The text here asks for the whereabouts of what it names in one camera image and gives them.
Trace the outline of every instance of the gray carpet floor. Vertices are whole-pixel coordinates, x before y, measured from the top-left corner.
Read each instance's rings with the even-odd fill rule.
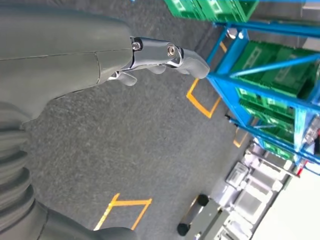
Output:
[[[172,41],[206,58],[219,36],[211,23],[174,18],[162,0],[27,0],[103,14],[128,22],[136,36]],[[143,240],[180,239],[177,224],[191,201],[216,196],[242,154],[223,102],[208,119],[186,94],[194,79],[167,70],[135,73],[126,87],[108,82],[50,102],[26,123],[37,198],[93,229],[116,193],[122,200],[152,198],[137,228]],[[201,80],[195,95],[213,106],[218,95]],[[103,227],[131,227],[142,206],[113,209]]]

